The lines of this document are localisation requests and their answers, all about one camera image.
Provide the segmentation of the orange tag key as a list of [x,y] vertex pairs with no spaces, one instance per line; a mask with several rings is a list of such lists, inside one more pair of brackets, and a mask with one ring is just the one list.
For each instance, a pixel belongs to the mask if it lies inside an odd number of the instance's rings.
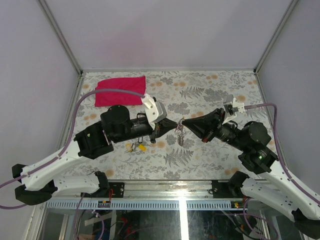
[[143,152],[145,152],[147,150],[146,147],[144,145],[142,145],[142,144],[139,144],[138,148]]

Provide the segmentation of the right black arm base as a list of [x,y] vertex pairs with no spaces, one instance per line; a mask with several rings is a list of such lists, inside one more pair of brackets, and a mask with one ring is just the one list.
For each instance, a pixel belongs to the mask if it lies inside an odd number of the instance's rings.
[[234,198],[227,181],[211,180],[211,188],[208,190],[208,193],[212,195],[214,199]]

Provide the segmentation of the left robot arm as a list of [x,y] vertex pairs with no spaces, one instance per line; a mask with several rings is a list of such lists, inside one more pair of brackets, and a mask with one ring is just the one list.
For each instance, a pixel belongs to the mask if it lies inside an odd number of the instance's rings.
[[34,206],[52,197],[83,195],[86,198],[103,198],[110,193],[104,172],[95,171],[85,176],[63,176],[67,170],[89,160],[111,153],[113,144],[148,136],[151,143],[177,127],[177,123],[164,118],[151,127],[145,113],[130,118],[127,107],[114,105],[100,116],[100,121],[75,135],[65,152],[58,152],[33,165],[16,164],[14,178],[21,185],[14,190],[16,200]]

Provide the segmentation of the aluminium front rail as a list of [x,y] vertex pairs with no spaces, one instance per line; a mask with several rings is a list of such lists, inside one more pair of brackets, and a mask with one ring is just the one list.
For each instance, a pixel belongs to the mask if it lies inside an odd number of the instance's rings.
[[211,180],[111,180],[110,182],[123,182],[124,197],[111,198],[110,190],[100,196],[108,200],[188,200],[214,199],[208,193]]

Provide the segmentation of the yellow tag key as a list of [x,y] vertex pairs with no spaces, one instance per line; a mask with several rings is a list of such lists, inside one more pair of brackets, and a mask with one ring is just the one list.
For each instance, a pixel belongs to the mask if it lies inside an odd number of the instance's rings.
[[126,150],[130,153],[133,151],[133,147],[134,147],[134,143],[127,143],[125,145]]

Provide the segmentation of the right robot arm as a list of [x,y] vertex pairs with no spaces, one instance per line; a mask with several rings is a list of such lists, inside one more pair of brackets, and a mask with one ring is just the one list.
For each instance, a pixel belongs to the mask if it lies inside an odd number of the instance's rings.
[[251,173],[268,180],[277,190],[262,186],[243,172],[229,180],[228,192],[233,197],[242,194],[277,210],[294,223],[304,235],[320,238],[320,195],[304,184],[268,148],[271,136],[263,123],[250,121],[238,129],[235,112],[217,108],[201,117],[185,119],[182,125],[191,130],[202,142],[212,139],[240,150],[242,165]]

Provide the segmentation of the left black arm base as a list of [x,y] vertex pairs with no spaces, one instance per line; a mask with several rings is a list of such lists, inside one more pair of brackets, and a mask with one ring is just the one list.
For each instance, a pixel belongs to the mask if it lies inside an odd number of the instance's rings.
[[109,192],[111,193],[111,198],[123,198],[125,193],[125,183],[124,182],[110,182]]

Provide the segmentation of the right aluminium frame post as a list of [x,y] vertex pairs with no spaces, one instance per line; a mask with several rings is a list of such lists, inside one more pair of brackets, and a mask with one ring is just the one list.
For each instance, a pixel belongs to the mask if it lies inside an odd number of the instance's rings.
[[292,15],[293,11],[295,10],[299,0],[291,0],[288,7],[286,8],[283,16],[281,17],[275,31],[273,32],[268,44],[266,45],[260,59],[258,60],[256,66],[254,67],[254,73],[258,73],[262,68],[265,60],[267,59],[269,53],[271,52],[274,44],[276,43],[277,39],[279,38],[280,34],[282,33],[287,21],[289,20],[290,16]]

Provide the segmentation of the aluminium frame post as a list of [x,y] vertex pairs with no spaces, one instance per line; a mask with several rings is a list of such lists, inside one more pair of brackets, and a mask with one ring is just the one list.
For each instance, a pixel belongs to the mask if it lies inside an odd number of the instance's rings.
[[55,36],[57,37],[62,49],[64,50],[68,60],[70,61],[72,67],[74,68],[75,72],[80,76],[83,73],[83,69],[81,68],[80,64],[78,63],[74,53],[72,52],[59,24],[54,17],[48,3],[46,0],[37,0],[36,1],[41,8],[45,18],[47,19],[51,29],[53,30]]
[[280,34],[282,33],[287,21],[289,20],[290,16],[292,15],[293,11],[295,10],[299,0],[291,0],[288,7],[286,8],[283,16],[281,17],[275,31],[273,32],[268,44],[266,45],[260,59],[258,60],[256,66],[254,67],[254,73],[258,73],[262,68],[265,60],[267,59],[269,53],[271,52],[274,44],[276,43],[277,39],[279,38]]

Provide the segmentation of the left aluminium frame post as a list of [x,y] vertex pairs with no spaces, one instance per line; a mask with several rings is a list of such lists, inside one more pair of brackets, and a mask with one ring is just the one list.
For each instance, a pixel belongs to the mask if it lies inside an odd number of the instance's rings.
[[59,24],[54,17],[48,3],[46,0],[37,0],[36,1],[41,8],[45,18],[47,19],[51,29],[53,30],[55,36],[57,37],[62,49],[64,50],[68,60],[70,61],[72,67],[74,68],[75,72],[80,76],[83,73],[83,69],[81,68],[80,64],[78,63],[74,53],[72,52]]

